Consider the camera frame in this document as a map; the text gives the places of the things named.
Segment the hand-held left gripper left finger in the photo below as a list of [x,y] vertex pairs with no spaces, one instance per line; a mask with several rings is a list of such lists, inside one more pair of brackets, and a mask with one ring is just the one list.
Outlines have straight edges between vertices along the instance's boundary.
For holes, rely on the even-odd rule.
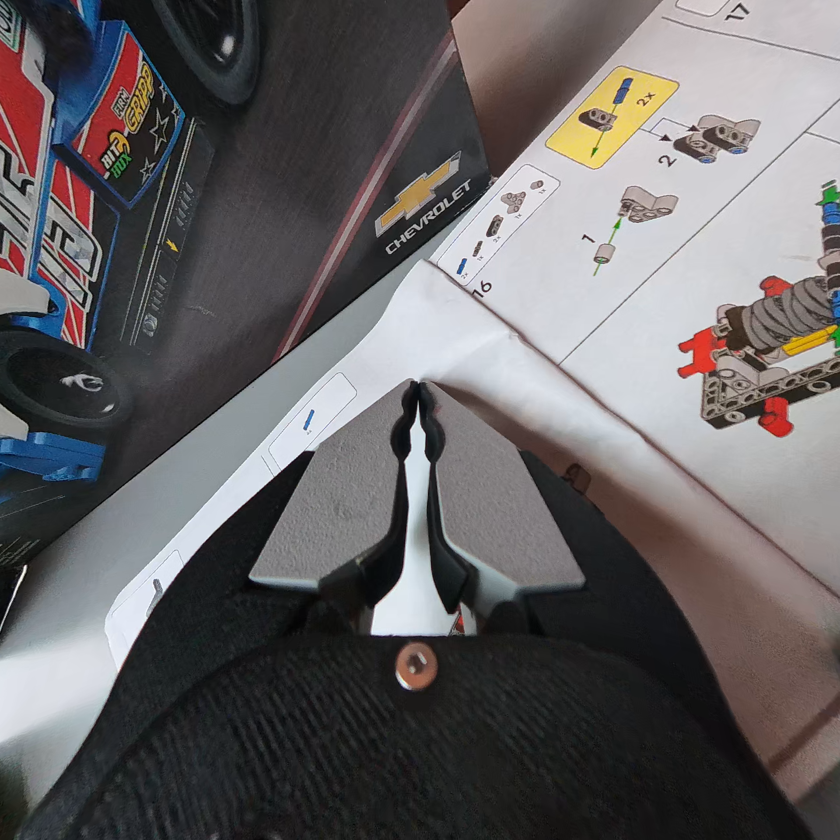
[[403,572],[406,458],[417,415],[405,381],[312,454],[249,579],[372,611]]

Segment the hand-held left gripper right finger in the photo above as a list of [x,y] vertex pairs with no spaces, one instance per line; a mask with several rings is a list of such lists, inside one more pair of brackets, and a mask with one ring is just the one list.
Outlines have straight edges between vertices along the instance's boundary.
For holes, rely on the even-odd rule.
[[432,382],[418,386],[432,576],[448,613],[577,592],[585,575],[521,450]]

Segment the lego instruction booklet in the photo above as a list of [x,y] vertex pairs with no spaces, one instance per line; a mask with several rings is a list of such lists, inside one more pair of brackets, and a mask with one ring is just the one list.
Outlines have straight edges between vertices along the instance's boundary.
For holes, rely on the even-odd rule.
[[800,800],[838,765],[838,2],[663,2],[120,592],[406,378],[591,477]]

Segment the black lego set box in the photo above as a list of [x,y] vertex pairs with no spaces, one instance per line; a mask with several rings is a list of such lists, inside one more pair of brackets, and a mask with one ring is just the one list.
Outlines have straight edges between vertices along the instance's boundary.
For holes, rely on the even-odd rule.
[[6,575],[490,171],[448,2],[2,2],[1,29]]

